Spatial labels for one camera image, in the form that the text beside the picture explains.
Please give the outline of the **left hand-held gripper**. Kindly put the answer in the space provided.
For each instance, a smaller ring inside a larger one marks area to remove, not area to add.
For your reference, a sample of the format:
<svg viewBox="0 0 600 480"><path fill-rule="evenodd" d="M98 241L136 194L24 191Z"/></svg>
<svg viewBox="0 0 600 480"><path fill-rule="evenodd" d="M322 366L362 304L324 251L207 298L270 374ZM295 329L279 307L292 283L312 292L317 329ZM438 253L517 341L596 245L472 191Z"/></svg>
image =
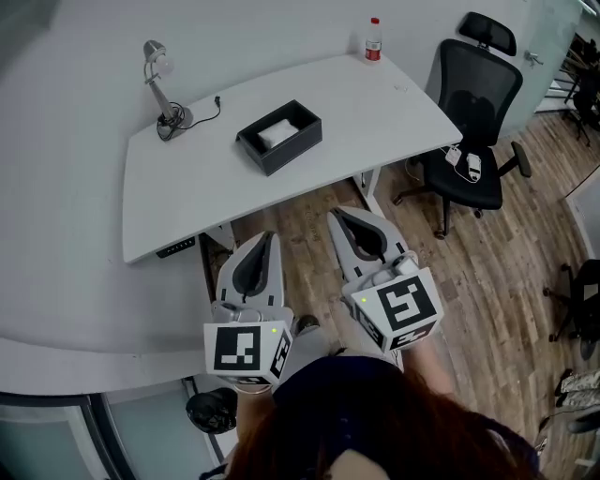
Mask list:
<svg viewBox="0 0 600 480"><path fill-rule="evenodd" d="M293 345L279 236L262 232L241 245L218 273L217 294L203 326L206 372L238 385L279 385Z"/></svg>

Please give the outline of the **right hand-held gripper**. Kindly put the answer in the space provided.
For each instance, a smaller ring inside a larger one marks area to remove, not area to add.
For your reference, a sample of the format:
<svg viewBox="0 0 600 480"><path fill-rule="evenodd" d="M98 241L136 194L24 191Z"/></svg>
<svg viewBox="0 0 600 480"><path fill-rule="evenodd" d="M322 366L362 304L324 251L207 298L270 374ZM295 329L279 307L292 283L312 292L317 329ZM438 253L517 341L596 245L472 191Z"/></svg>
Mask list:
<svg viewBox="0 0 600 480"><path fill-rule="evenodd" d="M443 318L439 293L430 269L420 267L413 252L405 253L408 245L395 224L340 206L327 213L327 227L349 282L342 298L381 352L407 349L435 331ZM373 268L379 269L364 276Z"/></svg>

